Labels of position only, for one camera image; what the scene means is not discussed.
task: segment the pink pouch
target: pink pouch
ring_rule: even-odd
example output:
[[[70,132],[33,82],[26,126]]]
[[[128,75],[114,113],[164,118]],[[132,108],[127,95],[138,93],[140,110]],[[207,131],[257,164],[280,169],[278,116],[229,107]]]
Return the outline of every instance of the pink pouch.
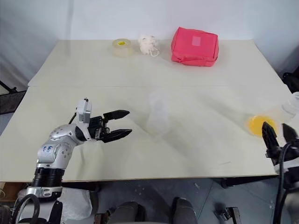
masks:
[[[179,27],[172,39],[171,50],[174,62],[211,67],[218,57],[218,36]]]

